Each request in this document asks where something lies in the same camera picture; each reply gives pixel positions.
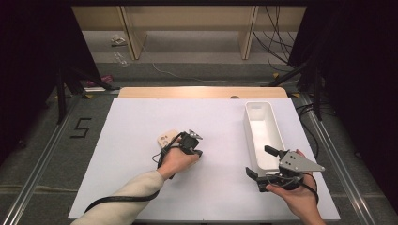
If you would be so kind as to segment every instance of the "beige sleeve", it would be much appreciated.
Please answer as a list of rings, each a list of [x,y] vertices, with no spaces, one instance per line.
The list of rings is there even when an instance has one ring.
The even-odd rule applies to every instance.
[[[131,179],[113,196],[144,197],[160,190],[164,184],[163,177],[157,172],[146,172]],[[138,214],[149,202],[106,202],[90,209],[72,225],[131,225]]]

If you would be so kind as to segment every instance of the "human hand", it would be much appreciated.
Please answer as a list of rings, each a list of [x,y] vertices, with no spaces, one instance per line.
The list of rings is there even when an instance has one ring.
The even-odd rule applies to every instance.
[[[303,183],[316,190],[316,182],[311,177],[312,173],[307,173],[304,175]],[[283,198],[292,213],[298,216],[304,224],[325,224],[319,214],[316,197],[309,189],[299,186],[293,190],[286,190],[273,185],[267,185],[266,189]]]
[[[158,168],[158,172],[161,174],[164,180],[167,180],[172,175],[189,168],[198,160],[198,154],[186,155],[178,147],[173,147],[164,157],[163,163]]]

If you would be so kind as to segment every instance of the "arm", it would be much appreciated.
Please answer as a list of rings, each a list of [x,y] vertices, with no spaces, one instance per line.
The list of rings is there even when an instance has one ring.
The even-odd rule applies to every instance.
[[[170,176],[189,168],[199,159],[198,155],[185,155],[179,148],[172,148],[162,165],[152,172],[131,179],[113,196],[148,196],[160,190]],[[94,206],[72,225],[131,225],[149,202],[106,202]]]
[[[304,175],[304,184],[316,189],[315,181],[310,175]],[[285,190],[282,187],[267,185],[266,189],[283,198],[292,213],[298,216],[304,224],[325,224],[316,206],[315,196],[307,188],[298,187],[294,190]]]

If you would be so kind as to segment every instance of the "white plastic bin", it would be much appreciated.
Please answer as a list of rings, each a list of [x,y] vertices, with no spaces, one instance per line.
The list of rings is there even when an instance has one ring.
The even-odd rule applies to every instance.
[[[265,152],[269,145],[284,150],[274,112],[268,102],[247,102],[244,127],[248,143],[252,171],[264,176],[279,171],[279,158]]]

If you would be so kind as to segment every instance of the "white tabletop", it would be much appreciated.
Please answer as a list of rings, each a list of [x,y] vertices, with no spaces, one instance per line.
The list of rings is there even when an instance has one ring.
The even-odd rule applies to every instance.
[[[288,98],[268,99],[153,99],[114,100],[88,166],[70,218],[80,217],[96,199],[109,196],[132,177],[155,170],[152,156],[160,152],[159,135],[170,129],[194,130],[204,139],[199,162],[173,180],[138,216],[142,221],[276,222],[298,219],[285,202],[261,193],[245,173],[250,166],[243,126],[245,103],[272,105],[286,149],[314,154]],[[340,219],[320,172],[319,211],[324,220]]]

